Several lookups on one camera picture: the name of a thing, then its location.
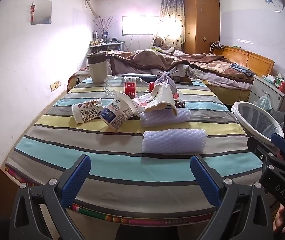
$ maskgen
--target wooden wardrobe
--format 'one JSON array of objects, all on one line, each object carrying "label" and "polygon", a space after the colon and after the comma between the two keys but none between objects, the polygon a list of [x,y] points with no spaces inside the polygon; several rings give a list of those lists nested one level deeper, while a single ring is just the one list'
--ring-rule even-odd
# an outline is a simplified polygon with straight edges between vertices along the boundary
[{"label": "wooden wardrobe", "polygon": [[219,37],[219,0],[185,0],[184,53],[208,54],[210,45]]}]

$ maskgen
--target window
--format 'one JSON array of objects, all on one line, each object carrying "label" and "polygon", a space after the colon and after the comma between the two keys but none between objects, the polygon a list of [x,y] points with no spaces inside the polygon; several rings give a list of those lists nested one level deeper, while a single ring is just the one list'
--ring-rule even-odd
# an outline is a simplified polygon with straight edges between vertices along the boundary
[{"label": "window", "polygon": [[153,35],[157,31],[158,16],[124,16],[123,36],[135,34]]}]

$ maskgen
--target hand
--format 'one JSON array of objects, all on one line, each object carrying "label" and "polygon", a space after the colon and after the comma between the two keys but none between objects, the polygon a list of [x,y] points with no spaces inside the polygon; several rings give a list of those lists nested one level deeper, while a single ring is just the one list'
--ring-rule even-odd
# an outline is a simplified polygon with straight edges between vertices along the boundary
[{"label": "hand", "polygon": [[283,222],[284,222],[284,211],[285,211],[285,207],[281,204],[279,206],[279,210],[276,214],[275,221],[273,223],[273,230],[274,231],[283,224]]}]

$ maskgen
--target nightstand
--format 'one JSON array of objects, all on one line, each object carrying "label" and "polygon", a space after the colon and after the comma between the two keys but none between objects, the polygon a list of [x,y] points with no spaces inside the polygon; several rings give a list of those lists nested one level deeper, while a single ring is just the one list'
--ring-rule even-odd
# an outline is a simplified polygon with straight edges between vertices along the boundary
[{"label": "nightstand", "polygon": [[257,102],[267,93],[272,102],[272,108],[276,111],[285,111],[285,94],[280,92],[273,84],[270,84],[265,79],[258,76],[254,76],[254,78],[248,102]]}]

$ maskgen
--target clear plastic bottle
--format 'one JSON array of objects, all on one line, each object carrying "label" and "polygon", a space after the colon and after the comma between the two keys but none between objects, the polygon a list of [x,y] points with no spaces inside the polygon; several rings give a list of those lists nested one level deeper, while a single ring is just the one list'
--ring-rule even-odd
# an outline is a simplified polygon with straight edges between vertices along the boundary
[{"label": "clear plastic bottle", "polygon": [[137,93],[151,92],[154,88],[154,83],[147,83],[139,77],[113,77],[110,75],[105,79],[104,90],[108,95],[115,96],[113,87],[123,87],[126,95],[135,98]]}]

